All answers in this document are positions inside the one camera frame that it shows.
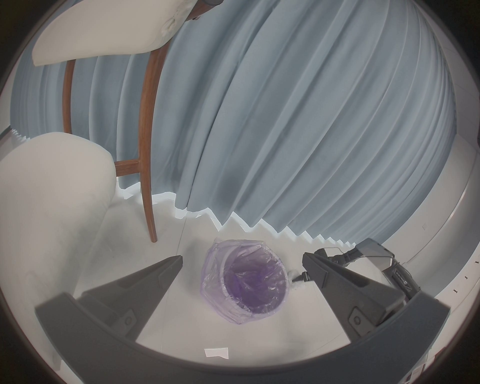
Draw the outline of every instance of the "white floor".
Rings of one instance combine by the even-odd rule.
[[[288,229],[276,234],[265,222],[248,228],[235,214],[221,227],[208,211],[192,214],[177,210],[173,198],[171,193],[154,196],[158,242],[151,243],[139,186],[117,190],[78,282],[76,297],[87,289],[180,254],[183,268],[138,343],[181,359],[230,366],[283,364],[318,356],[348,343],[314,283],[292,290],[283,308],[273,316],[236,325],[208,306],[200,295],[200,281],[206,251],[216,238],[263,240],[281,258],[287,271],[300,272],[304,252],[332,247],[329,253],[333,255],[348,250],[350,245],[296,237]],[[360,259],[351,267],[370,278],[386,281],[367,259]],[[206,357],[205,349],[211,348],[228,348],[228,360]]]

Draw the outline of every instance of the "curtain fold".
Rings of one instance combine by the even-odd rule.
[[[21,135],[62,130],[65,63],[12,93]],[[72,131],[138,156],[148,53],[78,60]],[[158,87],[152,193],[249,226],[385,241],[437,180],[456,133],[448,67],[410,0],[225,0],[174,37]],[[120,178],[126,188],[138,175]]]

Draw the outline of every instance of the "chair leg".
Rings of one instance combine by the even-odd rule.
[[[140,118],[138,122],[138,157],[140,169],[140,188],[144,203],[145,218],[148,232],[152,242],[157,241],[155,220],[152,207],[152,182],[151,182],[151,153],[152,153],[152,123],[155,108],[158,82],[162,73],[163,64],[167,57],[170,42],[159,49],[150,52],[145,71],[142,97],[140,99]]]
[[[71,101],[72,101],[72,80],[73,80],[74,68],[75,68],[75,60],[68,60],[67,65],[65,67],[65,75],[63,77],[63,94],[62,94],[63,131],[65,133],[72,133]]]

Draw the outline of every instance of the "cream cushion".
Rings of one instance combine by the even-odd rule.
[[[0,180],[0,288],[34,348],[57,369],[34,308],[73,293],[115,194],[115,165],[99,145],[54,132],[10,152]]]
[[[34,65],[150,52],[180,29],[197,0],[83,0],[53,20],[32,52]]]

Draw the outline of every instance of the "trash bag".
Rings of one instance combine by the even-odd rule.
[[[285,267],[262,241],[216,240],[207,251],[200,292],[231,323],[271,316],[288,291]]]

